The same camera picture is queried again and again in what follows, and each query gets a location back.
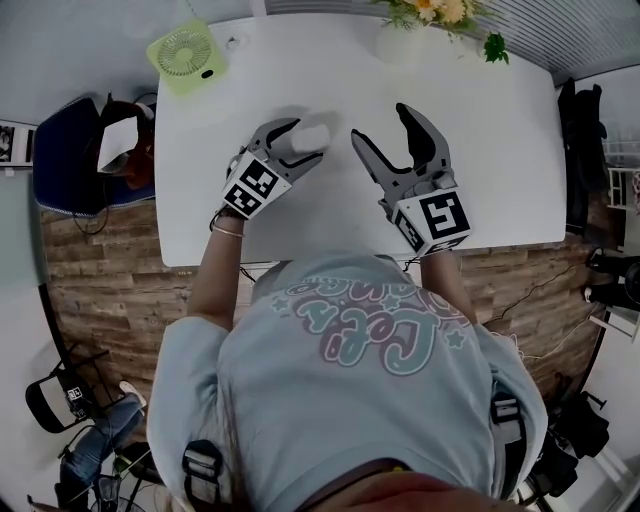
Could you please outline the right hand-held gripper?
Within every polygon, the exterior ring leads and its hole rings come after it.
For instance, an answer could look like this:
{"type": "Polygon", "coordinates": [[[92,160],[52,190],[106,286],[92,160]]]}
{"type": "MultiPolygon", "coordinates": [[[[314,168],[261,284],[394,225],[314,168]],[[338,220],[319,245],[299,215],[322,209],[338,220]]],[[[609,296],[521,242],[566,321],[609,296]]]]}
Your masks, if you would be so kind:
{"type": "Polygon", "coordinates": [[[471,225],[451,170],[449,145],[435,125],[416,109],[398,102],[412,167],[396,168],[364,133],[353,129],[351,143],[374,181],[384,189],[407,189],[385,206],[387,217],[416,256],[455,248],[471,225]],[[415,173],[432,173],[418,181],[415,173]]]}

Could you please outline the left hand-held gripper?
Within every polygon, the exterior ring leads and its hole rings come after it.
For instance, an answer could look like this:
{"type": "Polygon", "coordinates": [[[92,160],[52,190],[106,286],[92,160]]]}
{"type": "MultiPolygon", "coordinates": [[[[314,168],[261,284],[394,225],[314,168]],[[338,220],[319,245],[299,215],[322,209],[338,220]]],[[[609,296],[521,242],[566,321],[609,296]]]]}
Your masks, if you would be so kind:
{"type": "Polygon", "coordinates": [[[299,179],[322,161],[322,152],[298,154],[273,149],[272,169],[269,160],[255,155],[268,153],[272,143],[299,122],[299,118],[279,118],[256,129],[252,136],[253,153],[244,148],[229,163],[222,190],[224,206],[250,220],[292,188],[286,179],[299,179]]]}

